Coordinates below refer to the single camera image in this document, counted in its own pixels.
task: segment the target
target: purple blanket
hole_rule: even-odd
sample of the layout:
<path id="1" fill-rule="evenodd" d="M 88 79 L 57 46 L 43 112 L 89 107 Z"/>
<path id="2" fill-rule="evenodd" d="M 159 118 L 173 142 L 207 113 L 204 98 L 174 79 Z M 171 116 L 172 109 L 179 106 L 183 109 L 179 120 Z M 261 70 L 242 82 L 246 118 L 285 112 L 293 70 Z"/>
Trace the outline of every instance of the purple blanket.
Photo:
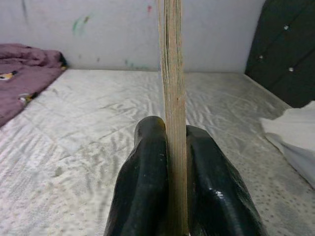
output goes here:
<path id="1" fill-rule="evenodd" d="M 61 59 L 58 51 L 0 44 L 0 127 L 61 75 Z"/>

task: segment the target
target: mattress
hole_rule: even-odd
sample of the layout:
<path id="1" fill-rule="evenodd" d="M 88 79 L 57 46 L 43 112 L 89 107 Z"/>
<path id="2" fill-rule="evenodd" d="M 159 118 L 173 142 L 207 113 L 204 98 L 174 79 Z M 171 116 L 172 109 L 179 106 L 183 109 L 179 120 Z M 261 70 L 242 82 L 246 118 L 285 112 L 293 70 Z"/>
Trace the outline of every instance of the mattress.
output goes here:
<path id="1" fill-rule="evenodd" d="M 241 74 L 188 73 L 187 123 L 206 129 L 271 236 L 313 236 L 315 193 L 263 136 L 289 108 Z M 67 70 L 0 129 L 0 235 L 103 235 L 118 171 L 145 116 L 162 116 L 157 72 Z"/>

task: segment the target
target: bed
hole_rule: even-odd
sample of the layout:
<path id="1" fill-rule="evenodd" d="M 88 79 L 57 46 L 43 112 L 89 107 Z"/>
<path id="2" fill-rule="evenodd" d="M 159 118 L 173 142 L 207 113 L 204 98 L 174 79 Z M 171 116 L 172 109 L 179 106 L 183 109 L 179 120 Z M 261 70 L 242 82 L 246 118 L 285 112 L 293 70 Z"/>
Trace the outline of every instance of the bed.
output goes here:
<path id="1" fill-rule="evenodd" d="M 290 108 L 242 74 L 188 73 L 187 123 L 239 170 L 271 236 L 315 235 L 315 192 L 259 118 Z M 145 116 L 162 116 L 157 72 L 67 70 L 0 128 L 0 235 L 103 235 L 118 171 Z"/>

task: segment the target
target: tufted headboard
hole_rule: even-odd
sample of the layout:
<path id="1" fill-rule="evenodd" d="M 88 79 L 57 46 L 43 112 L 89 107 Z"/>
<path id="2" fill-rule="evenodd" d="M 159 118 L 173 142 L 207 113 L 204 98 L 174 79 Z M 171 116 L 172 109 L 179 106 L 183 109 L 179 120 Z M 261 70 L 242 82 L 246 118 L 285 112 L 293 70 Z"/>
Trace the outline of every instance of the tufted headboard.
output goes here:
<path id="1" fill-rule="evenodd" d="M 267 0 L 246 72 L 292 107 L 315 100 L 315 0 Z"/>

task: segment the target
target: wooden plank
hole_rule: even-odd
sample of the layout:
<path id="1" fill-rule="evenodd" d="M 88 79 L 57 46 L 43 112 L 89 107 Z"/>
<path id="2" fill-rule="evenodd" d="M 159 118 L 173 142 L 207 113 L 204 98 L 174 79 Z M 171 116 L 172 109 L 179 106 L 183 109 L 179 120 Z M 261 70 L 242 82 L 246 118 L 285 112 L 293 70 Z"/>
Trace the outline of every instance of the wooden plank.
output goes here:
<path id="1" fill-rule="evenodd" d="M 181 0 L 164 0 L 159 12 L 161 73 L 168 142 L 168 235 L 188 235 L 186 114 L 181 51 Z"/>

